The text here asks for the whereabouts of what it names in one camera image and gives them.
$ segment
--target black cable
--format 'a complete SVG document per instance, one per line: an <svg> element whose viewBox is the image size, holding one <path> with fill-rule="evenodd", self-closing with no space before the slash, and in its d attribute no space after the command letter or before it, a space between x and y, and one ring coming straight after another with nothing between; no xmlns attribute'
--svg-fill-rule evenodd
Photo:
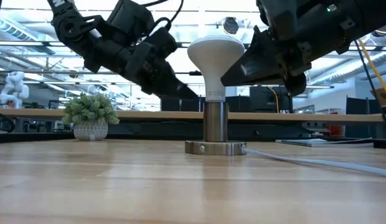
<svg viewBox="0 0 386 224"><path fill-rule="evenodd" d="M153 6L154 3L156 4L160 4L160 3L163 3L163 2L166 2L167 0L158 0L156 2L151 2L151 3L147 3L147 4L143 4L143 6L147 7L146 5L148 4L152 4L150 6ZM170 30L171 29L171 26L172 26L172 22L174 22L175 18L178 16L178 14L181 12L182 10L182 7L183 7L183 3L184 3L184 0L181 0L181 4L179 5L179 8L178 10L175 12L174 16L171 18L171 19L168 19L166 17L161 17L160 19L156 20L156 22L154 23L154 25L152 26L152 28L147 32L147 33L144 33L142 35L142 37L144 36L147 36L149 35L150 33L152 33L152 31L158 26L158 24L160 24L160 22L162 21L167 21L167 24L165 25L165 28L167 30Z"/></svg>
<svg viewBox="0 0 386 224"><path fill-rule="evenodd" d="M161 3L166 2L166 1L168 1L168 0L158 0L158 1L154 1L154 2L149 2L149 3L143 4L142 6L144 6L144 7L155 6L157 4L161 4Z"/></svg>
<svg viewBox="0 0 386 224"><path fill-rule="evenodd" d="M357 43L356 40L355 40L355 44L356 44L356 47L357 47L357 51L359 52L360 59L361 59L361 61L362 61L362 63L363 63L363 67L365 68L365 72L366 72L366 75L367 75L367 79L369 80L370 86L372 87L372 91L373 91L373 93L374 93L374 98L375 98L375 100L377 101L377 104L378 104L379 107L380 107L382 119L384 120L384 123L385 123L385 125L386 125L386 115L385 115L385 113L384 113L384 110L382 109L382 106L381 106L381 103L380 103L380 101L379 101L379 98L378 98L377 94L375 94L375 88L374 88L374 85L373 85L372 78L370 77L369 70L367 69L365 60L364 60L363 55L362 55L362 51L361 51L361 49L360 49L360 47L359 47L359 44Z"/></svg>
<svg viewBox="0 0 386 224"><path fill-rule="evenodd" d="M181 12L183 7L183 0L181 0L181 4L179 5L178 10L176 11L175 15L172 17L171 22L174 22L175 18L178 16L178 14Z"/></svg>
<svg viewBox="0 0 386 224"><path fill-rule="evenodd" d="M3 122L3 121L6 121L10 124L11 128L9 129L0 129L0 131L6 131L8 133L11 133L14 131L14 129L16 128L16 125L13 123L12 119L11 118L8 118L7 116L3 115L0 113L0 118L2 118L2 120L0 122Z"/></svg>

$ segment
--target wooden table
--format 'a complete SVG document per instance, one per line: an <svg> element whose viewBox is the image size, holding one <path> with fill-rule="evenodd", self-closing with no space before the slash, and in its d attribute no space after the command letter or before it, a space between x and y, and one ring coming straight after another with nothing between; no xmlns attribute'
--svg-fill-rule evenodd
<svg viewBox="0 0 386 224"><path fill-rule="evenodd" d="M44 109L0 109L0 113L20 118L59 119L65 114L63 110ZM202 119L201 112L172 111L117 111L120 119ZM276 122L312 122L322 121L339 124L382 123L381 114L277 114L277 113L229 113L229 120L276 121Z"/></svg>
<svg viewBox="0 0 386 224"><path fill-rule="evenodd" d="M249 143L276 155L386 168L386 149ZM183 142L0 144L0 224L386 223L386 178Z"/></svg>

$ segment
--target green plant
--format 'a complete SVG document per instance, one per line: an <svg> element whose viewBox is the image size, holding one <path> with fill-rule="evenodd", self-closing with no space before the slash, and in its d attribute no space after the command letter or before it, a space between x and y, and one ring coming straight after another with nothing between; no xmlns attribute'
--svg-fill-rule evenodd
<svg viewBox="0 0 386 224"><path fill-rule="evenodd" d="M63 118L65 124L86 123L86 122L106 122L118 124L117 113L111 105L110 99L102 94L95 96L81 95L65 104Z"/></svg>

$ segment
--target metal stand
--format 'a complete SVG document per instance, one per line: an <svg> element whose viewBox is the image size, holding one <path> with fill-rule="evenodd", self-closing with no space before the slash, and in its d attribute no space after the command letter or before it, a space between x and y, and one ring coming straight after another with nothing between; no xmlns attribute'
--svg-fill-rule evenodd
<svg viewBox="0 0 386 224"><path fill-rule="evenodd" d="M228 109L226 102L204 103L204 140L186 141L185 152L201 155L239 156L245 142L228 141Z"/></svg>

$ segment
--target humanoid robot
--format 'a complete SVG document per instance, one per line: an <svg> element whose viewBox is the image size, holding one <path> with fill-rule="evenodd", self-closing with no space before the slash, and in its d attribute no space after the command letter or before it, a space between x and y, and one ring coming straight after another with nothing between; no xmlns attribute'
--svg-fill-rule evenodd
<svg viewBox="0 0 386 224"><path fill-rule="evenodd" d="M5 87L0 94L0 108L8 108L9 102L13 102L13 108L19 109L22 100L29 97L29 87L23 84L24 72L11 72L6 77Z"/></svg>

